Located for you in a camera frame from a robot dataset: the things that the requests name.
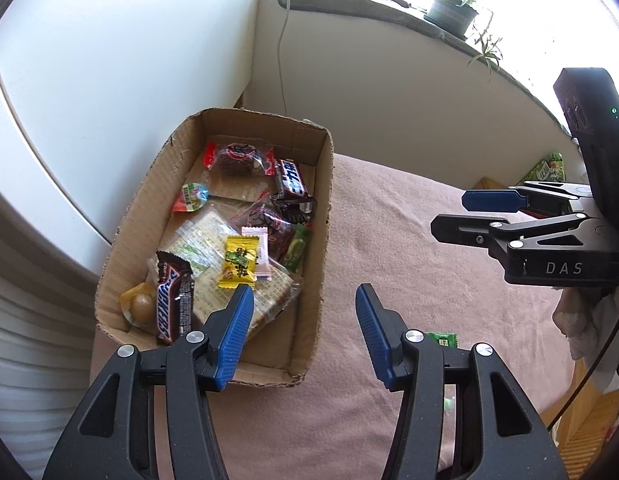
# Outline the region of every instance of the snickers bar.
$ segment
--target snickers bar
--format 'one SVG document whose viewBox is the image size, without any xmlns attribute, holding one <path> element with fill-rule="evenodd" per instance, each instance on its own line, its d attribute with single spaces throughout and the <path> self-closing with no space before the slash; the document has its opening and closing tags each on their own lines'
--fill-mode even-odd
<svg viewBox="0 0 619 480">
<path fill-rule="evenodd" d="M 294 223 L 307 223 L 316 201 L 310 196 L 293 160 L 276 159 L 276 189 L 272 200 L 282 215 Z"/>
<path fill-rule="evenodd" d="M 158 287 L 156 294 L 156 339 L 173 344 L 192 330 L 194 279 L 192 267 L 183 258 L 157 251 Z"/>
</svg>

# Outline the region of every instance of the candy wrapper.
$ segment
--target candy wrapper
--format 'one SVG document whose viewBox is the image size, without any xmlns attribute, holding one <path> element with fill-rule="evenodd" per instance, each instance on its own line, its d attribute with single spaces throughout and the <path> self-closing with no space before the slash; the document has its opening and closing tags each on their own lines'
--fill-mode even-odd
<svg viewBox="0 0 619 480">
<path fill-rule="evenodd" d="M 254 273 L 257 280 L 271 280 L 272 270 L 269 266 L 269 251 L 267 250 L 267 227 L 241 227 L 243 236 L 258 236 L 258 251 Z"/>
<path fill-rule="evenodd" d="M 459 347 L 456 334 L 439 334 L 438 332 L 428 332 L 427 335 L 429 335 L 432 339 L 436 339 L 438 344 L 441 346 L 448 346 L 450 348 Z"/>
<path fill-rule="evenodd" d="M 209 197 L 210 192 L 203 184 L 185 184 L 174 202 L 172 213 L 174 211 L 198 211 Z"/>
<path fill-rule="evenodd" d="M 176 254 L 157 251 L 156 255 L 156 339 L 161 344 L 172 344 L 192 330 L 192 267 Z"/>
<path fill-rule="evenodd" d="M 237 231 L 209 203 L 197 212 L 196 222 L 186 220 L 161 249 L 177 254 L 192 266 L 194 277 L 193 313 L 204 323 L 209 314 L 225 308 L 234 291 L 219 288 L 219 276 L 225 260 L 226 239 Z M 302 288 L 302 278 L 269 260 L 271 281 L 254 285 L 254 315 L 248 331 L 253 336 L 291 304 Z"/>
<path fill-rule="evenodd" d="M 293 160 L 277 158 L 276 193 L 272 202 L 283 218 L 293 224 L 308 224 L 315 209 L 316 200 L 310 196 L 301 171 Z"/>
<path fill-rule="evenodd" d="M 254 202 L 243 213 L 231 219 L 242 227 L 267 227 L 267 249 L 270 258 L 275 260 L 285 254 L 285 250 L 294 236 L 295 227 L 286 221 L 273 207 L 269 194 Z"/>
<path fill-rule="evenodd" d="M 273 176 L 274 149 L 240 142 L 218 145 L 210 141 L 203 153 L 203 165 L 228 176 Z"/>
<path fill-rule="evenodd" d="M 552 152 L 548 157 L 539 161 L 534 168 L 525 175 L 517 186 L 522 186 L 526 180 L 543 182 L 564 182 L 565 169 L 563 166 L 563 155 Z"/>
<path fill-rule="evenodd" d="M 305 247 L 307 247 L 310 240 L 311 231 L 309 228 L 302 224 L 296 226 L 296 232 L 292 239 L 290 246 L 281 260 L 281 264 L 290 272 L 296 272 L 303 254 L 305 253 Z"/>
<path fill-rule="evenodd" d="M 221 288 L 237 288 L 241 283 L 254 286 L 258 241 L 256 236 L 228 236 L 219 280 Z"/>
<path fill-rule="evenodd" d="M 123 292 L 119 297 L 121 311 L 129 324 L 136 328 L 147 328 L 156 318 L 156 287 L 139 283 Z"/>
</svg>

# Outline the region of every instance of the cracker package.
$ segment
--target cracker package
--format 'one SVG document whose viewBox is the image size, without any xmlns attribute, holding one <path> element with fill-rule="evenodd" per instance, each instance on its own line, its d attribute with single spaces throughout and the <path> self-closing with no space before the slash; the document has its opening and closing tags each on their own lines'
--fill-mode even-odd
<svg viewBox="0 0 619 480">
<path fill-rule="evenodd" d="M 209 314 L 225 308 L 234 293 L 231 288 L 219 288 L 218 283 L 225 262 L 227 238 L 238 233 L 209 203 L 196 214 L 196 221 L 186 220 L 161 249 L 190 263 L 195 284 L 193 313 L 204 323 Z M 254 315 L 248 337 L 278 316 L 301 291 L 300 276 L 288 272 L 272 258 L 269 267 L 272 280 L 257 280 L 254 285 Z"/>
</svg>

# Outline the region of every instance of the pink blanket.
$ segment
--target pink blanket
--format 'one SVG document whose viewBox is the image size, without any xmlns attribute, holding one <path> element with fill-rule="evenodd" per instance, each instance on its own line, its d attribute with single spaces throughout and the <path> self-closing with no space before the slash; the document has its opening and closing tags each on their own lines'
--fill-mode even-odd
<svg viewBox="0 0 619 480">
<path fill-rule="evenodd" d="M 306 380 L 283 389 L 231 384 L 210 395 L 232 480 L 381 477 L 401 394 L 374 376 L 353 307 L 362 282 L 413 328 L 456 332 L 462 348 L 491 343 L 539 411 L 569 387 L 569 346 L 551 320 L 560 293 L 508 285 L 487 250 L 430 235 L 438 213 L 464 212 L 462 191 L 340 155 L 333 182 L 321 334 Z M 99 334 L 95 367 L 114 349 Z M 451 446 L 450 436 L 443 463 Z M 160 439 L 157 448 L 162 478 L 170 478 Z"/>
</svg>

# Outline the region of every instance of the plant pot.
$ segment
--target plant pot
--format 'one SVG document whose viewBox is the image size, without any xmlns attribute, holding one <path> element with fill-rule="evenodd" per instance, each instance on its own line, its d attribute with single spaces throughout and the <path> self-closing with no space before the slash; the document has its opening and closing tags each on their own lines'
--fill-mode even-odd
<svg viewBox="0 0 619 480">
<path fill-rule="evenodd" d="M 433 0 L 425 19 L 464 41 L 467 28 L 478 12 L 469 5 L 461 7 L 460 3 L 460 0 Z"/>
</svg>

